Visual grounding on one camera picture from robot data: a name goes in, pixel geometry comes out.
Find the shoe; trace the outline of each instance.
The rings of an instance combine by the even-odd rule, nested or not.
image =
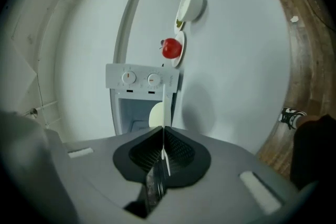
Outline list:
[[[307,114],[303,111],[294,110],[291,108],[284,107],[279,117],[279,122],[286,123],[289,129],[296,129],[294,126],[294,120],[297,116],[307,116]]]

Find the wooden floor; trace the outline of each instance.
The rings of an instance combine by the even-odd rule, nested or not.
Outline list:
[[[336,29],[328,10],[323,0],[280,1],[291,44],[291,80],[284,105],[336,118],[336,34],[314,14]],[[293,16],[299,17],[297,23],[290,21]],[[289,178],[294,132],[277,123],[258,152],[260,160],[286,178]]]

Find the cable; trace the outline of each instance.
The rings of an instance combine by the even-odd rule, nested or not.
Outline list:
[[[310,2],[309,2],[309,0],[307,0],[307,2],[308,2],[308,4],[309,4],[309,6],[310,6],[310,8],[311,8],[311,10],[313,11],[313,13],[314,13],[314,15],[316,16],[316,17],[318,17],[318,19],[328,28],[328,29],[330,29],[330,30],[332,30],[333,32],[335,32],[336,33],[336,29],[334,29],[334,28],[332,28],[331,26],[329,26],[326,22],[324,22],[324,20],[322,20],[321,19],[321,17],[316,13],[316,11],[314,10],[314,8],[312,7],[312,5],[310,4]]]

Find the white plate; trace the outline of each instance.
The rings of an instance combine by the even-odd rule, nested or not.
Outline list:
[[[183,31],[180,31],[177,33],[175,39],[181,43],[182,45],[182,51],[181,51],[181,54],[180,56],[172,59],[172,66],[173,67],[177,67],[177,65],[180,63],[182,57],[183,57],[183,52],[184,52],[184,43],[185,43],[185,36],[184,36],[184,32]]]
[[[176,34],[176,35],[177,35],[178,32],[180,32],[180,30],[182,29],[182,27],[184,25],[184,22],[182,22],[180,27],[177,27],[177,23],[176,23],[177,15],[178,15],[178,13],[176,13],[176,18],[175,18],[175,21],[174,21],[174,34]]]

